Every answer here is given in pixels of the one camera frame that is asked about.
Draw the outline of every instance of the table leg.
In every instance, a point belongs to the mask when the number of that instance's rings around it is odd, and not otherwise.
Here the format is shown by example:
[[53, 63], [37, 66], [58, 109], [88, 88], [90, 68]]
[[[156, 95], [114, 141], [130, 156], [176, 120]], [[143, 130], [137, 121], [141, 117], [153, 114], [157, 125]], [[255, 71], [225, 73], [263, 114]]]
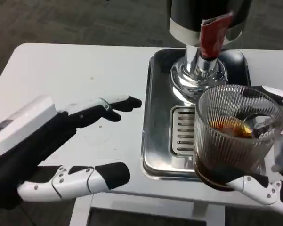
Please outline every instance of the table leg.
[[206, 202], [194, 202], [192, 217], [194, 218], [204, 218], [208, 208], [208, 203]]
[[87, 226], [94, 195], [79, 197], [75, 200], [69, 226]]

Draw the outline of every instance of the white table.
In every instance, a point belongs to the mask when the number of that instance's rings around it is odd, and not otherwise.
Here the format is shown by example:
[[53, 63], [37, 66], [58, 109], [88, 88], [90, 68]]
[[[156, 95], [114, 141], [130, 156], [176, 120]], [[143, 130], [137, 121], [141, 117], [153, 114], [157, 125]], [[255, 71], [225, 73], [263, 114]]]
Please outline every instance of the white table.
[[[23, 44], [15, 49], [0, 77], [0, 121], [41, 94], [52, 96], [57, 109], [73, 102], [119, 94], [144, 101], [148, 61], [160, 49]], [[253, 85], [283, 89], [283, 51], [243, 50], [243, 53], [249, 62]], [[184, 218], [191, 217], [191, 202], [194, 201], [199, 208], [202, 202], [262, 207], [238, 192], [219, 192], [201, 182], [148, 178], [141, 169], [144, 108], [121, 114], [123, 117], [118, 123], [100, 119], [79, 129], [76, 136], [42, 163], [71, 167], [122, 161], [131, 172], [131, 180], [111, 191], [113, 194], [77, 199], [71, 225], [86, 223], [91, 200], [92, 206], [96, 207]], [[272, 179], [280, 178], [270, 171], [268, 175]], [[223, 206], [210, 205], [206, 216], [208, 214], [219, 214], [219, 222], [224, 222]]]

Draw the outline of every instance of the table surface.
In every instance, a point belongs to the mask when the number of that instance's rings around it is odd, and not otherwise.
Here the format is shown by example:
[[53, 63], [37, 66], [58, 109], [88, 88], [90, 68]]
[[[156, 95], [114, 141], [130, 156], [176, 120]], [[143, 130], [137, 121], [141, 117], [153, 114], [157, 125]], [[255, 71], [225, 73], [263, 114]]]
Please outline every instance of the table surface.
[[[148, 61], [162, 48], [26, 43], [15, 49], [0, 77], [0, 122], [35, 97], [50, 95], [57, 109], [97, 97], [146, 96]], [[253, 85], [283, 89], [283, 51], [243, 50]], [[202, 182], [161, 181], [141, 168], [144, 108], [100, 119], [77, 134], [42, 165], [127, 164], [131, 180], [112, 192], [169, 199], [259, 207], [238, 192], [219, 192]], [[279, 174], [269, 176], [280, 178]]]

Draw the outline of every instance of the black fingertip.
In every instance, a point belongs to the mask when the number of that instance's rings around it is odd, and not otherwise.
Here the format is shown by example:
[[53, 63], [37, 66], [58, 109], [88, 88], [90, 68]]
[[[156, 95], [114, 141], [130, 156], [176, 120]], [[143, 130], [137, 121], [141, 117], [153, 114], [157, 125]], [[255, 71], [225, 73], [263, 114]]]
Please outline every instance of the black fingertip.
[[142, 106], [142, 101], [135, 97], [129, 96], [127, 101], [130, 103], [130, 106], [132, 106], [133, 108], [140, 108]]
[[121, 120], [121, 115], [110, 110], [103, 115], [103, 118], [105, 118], [109, 121], [118, 122], [118, 121]]
[[96, 166], [95, 170], [103, 177], [109, 189], [125, 185], [130, 180], [130, 171], [123, 162]]

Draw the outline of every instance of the red tag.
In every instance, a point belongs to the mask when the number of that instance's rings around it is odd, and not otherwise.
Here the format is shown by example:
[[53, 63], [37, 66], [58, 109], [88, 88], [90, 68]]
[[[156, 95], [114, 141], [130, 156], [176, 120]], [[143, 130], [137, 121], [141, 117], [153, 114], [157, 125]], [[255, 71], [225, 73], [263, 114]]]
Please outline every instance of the red tag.
[[231, 23], [233, 12], [203, 20], [200, 32], [202, 58], [217, 58], [221, 52], [224, 38]]

